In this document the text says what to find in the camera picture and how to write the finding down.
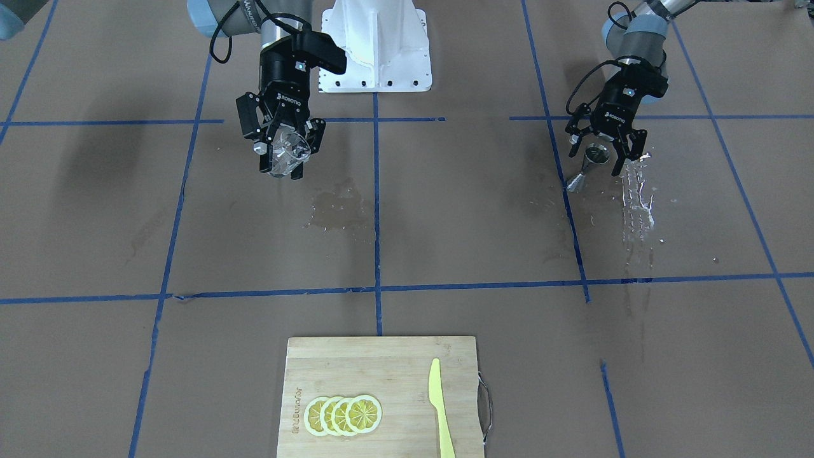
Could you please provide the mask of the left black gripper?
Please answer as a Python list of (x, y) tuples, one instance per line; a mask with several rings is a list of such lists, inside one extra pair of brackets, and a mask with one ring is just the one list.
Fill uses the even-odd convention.
[[(578, 154), (585, 136), (593, 134), (611, 141), (617, 160), (611, 175), (617, 177), (627, 160), (642, 158), (648, 131), (633, 128), (637, 110), (645, 96), (659, 95), (659, 73), (652, 70), (619, 70), (605, 82), (596, 107), (582, 102), (570, 114), (566, 125), (570, 150), (568, 156)], [(579, 122), (588, 119), (588, 125), (579, 128)]]

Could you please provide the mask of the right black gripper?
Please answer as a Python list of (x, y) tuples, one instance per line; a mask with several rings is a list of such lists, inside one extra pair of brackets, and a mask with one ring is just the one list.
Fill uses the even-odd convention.
[(253, 142), (261, 173), (272, 173), (272, 143), (280, 123), (305, 127), (303, 140), (294, 147), (292, 180), (302, 179), (303, 166), (322, 146), (328, 123), (320, 117), (309, 119), (310, 70), (302, 50), (262, 50), (259, 95), (246, 92), (235, 101), (242, 136)]

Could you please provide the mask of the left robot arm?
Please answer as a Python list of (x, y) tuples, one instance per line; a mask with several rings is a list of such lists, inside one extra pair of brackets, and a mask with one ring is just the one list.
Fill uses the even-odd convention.
[(571, 157), (575, 156), (582, 139), (588, 134), (613, 145), (617, 159), (612, 175), (618, 176), (628, 160), (639, 160), (644, 153), (647, 130), (634, 128), (637, 111), (647, 98), (660, 99), (668, 92), (664, 41), (668, 26), (678, 15), (697, 4), (696, 1), (642, 1), (630, 9), (623, 2), (613, 2), (622, 13), (608, 12), (602, 29), (604, 43), (612, 59), (590, 70), (572, 91), (572, 96), (597, 70), (614, 65), (618, 70), (605, 81), (600, 93), (575, 110), (566, 102), (570, 119), (566, 133), (570, 134)]

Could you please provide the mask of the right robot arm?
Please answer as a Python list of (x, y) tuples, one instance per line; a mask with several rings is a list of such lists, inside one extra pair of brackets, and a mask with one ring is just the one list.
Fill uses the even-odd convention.
[(228, 57), (216, 55), (217, 38), (261, 35), (258, 90), (236, 100), (242, 136), (252, 141), (261, 173), (301, 179), (326, 128), (323, 119), (309, 115), (311, 70), (345, 73), (343, 49), (313, 28), (308, 1), (189, 1), (187, 11), (221, 64)]

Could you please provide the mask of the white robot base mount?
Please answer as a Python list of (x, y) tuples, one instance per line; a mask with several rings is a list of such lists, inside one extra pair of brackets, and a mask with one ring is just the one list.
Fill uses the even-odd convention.
[(320, 92), (431, 90), (427, 15), (412, 1), (337, 1), (322, 12), (320, 25), (348, 58), (341, 75), (320, 70)]

